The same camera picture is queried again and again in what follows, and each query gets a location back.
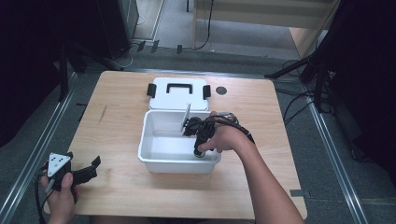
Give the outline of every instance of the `white storage box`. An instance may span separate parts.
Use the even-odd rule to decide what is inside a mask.
[[[169,83],[176,87],[169,91]],[[192,93],[190,88],[187,89],[183,85],[173,85],[176,83],[188,83]],[[220,154],[214,150],[207,151],[202,158],[195,157],[193,151],[196,136],[183,136],[180,130],[186,114],[186,111],[180,108],[185,109],[187,104],[191,104],[190,118],[198,117],[204,120],[209,116],[208,103],[202,91],[206,86],[205,81],[197,78],[156,78],[154,85],[156,96],[150,99],[150,111],[144,117],[138,149],[139,160],[154,173],[211,173],[220,161]],[[166,108],[169,105],[176,109]]]

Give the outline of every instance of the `white plastic bin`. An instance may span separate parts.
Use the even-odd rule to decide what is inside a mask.
[[[220,154],[207,151],[202,158],[193,154],[196,136],[183,136],[180,131],[185,111],[150,110],[146,113],[138,149],[138,158],[154,173],[209,174]],[[191,117],[202,120],[208,111],[191,111]]]

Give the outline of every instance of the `forearm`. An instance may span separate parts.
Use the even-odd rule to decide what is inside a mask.
[[[268,169],[256,146],[244,142],[236,152],[245,168],[257,223],[303,223],[299,211]]]

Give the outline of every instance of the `white box lid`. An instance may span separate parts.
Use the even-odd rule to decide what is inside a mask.
[[[186,110],[191,104],[191,111],[206,111],[210,86],[201,78],[156,77],[148,85],[148,95],[149,109]]]

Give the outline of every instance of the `human arm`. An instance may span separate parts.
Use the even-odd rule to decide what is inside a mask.
[[[265,164],[259,150],[239,130],[216,125],[213,137],[199,151],[233,149],[241,159],[247,176],[257,223],[304,223],[299,211]]]
[[[48,184],[49,179],[43,176],[41,178],[41,185],[46,189]],[[73,175],[67,173],[62,180],[61,190],[55,190],[48,194],[47,202],[50,210],[49,224],[66,224],[72,222],[75,214],[75,202],[71,192],[72,184]],[[75,193],[79,196],[78,188],[75,188]]]

